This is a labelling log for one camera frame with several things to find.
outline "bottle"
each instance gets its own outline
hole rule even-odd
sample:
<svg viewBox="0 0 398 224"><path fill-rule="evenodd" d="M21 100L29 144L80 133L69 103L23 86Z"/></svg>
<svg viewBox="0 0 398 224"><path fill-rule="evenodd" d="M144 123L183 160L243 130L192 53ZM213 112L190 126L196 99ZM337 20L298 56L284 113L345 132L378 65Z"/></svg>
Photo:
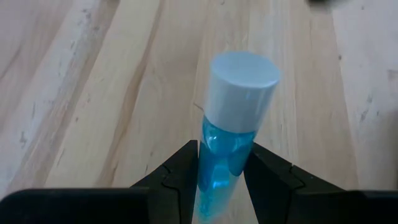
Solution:
<svg viewBox="0 0 398 224"><path fill-rule="evenodd" d="M249 52L217 55L210 72L195 202L202 223L212 222L228 207L279 82L278 69Z"/></svg>

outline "wooden table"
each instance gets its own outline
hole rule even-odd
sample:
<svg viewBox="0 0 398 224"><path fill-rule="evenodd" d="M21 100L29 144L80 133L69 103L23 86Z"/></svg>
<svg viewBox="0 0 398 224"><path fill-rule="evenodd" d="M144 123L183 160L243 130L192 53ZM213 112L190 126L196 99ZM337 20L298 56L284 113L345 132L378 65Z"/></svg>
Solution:
<svg viewBox="0 0 398 224"><path fill-rule="evenodd" d="M0 195L127 187L200 137L225 50L283 73L256 141L346 189L397 187L395 0L0 1ZM255 223L244 179L222 222Z"/></svg>

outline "blue liquid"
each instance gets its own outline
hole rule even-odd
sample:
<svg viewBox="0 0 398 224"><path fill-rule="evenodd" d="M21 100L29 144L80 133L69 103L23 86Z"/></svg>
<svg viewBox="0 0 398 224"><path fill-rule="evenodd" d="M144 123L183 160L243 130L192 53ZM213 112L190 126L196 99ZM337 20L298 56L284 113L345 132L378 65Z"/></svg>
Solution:
<svg viewBox="0 0 398 224"><path fill-rule="evenodd" d="M203 118L195 210L201 222L221 215L251 151L256 132L230 133Z"/></svg>

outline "wooden surface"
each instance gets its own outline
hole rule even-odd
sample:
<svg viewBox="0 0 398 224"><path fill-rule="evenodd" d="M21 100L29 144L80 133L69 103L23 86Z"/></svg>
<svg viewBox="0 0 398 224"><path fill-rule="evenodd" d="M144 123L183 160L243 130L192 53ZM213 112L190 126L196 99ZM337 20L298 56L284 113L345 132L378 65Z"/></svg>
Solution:
<svg viewBox="0 0 398 224"><path fill-rule="evenodd" d="M208 64L281 70L256 142L346 189L397 187L395 0L0 1L0 196L127 187L200 137ZM240 179L223 223L256 223Z"/></svg>

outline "white cap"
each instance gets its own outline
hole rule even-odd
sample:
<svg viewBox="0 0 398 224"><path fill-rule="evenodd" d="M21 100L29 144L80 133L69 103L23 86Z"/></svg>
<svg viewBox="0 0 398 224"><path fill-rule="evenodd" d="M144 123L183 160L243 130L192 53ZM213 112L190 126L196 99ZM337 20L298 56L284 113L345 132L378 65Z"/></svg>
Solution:
<svg viewBox="0 0 398 224"><path fill-rule="evenodd" d="M278 81L278 68L260 55L219 54L210 65L205 116L225 131L257 131Z"/></svg>

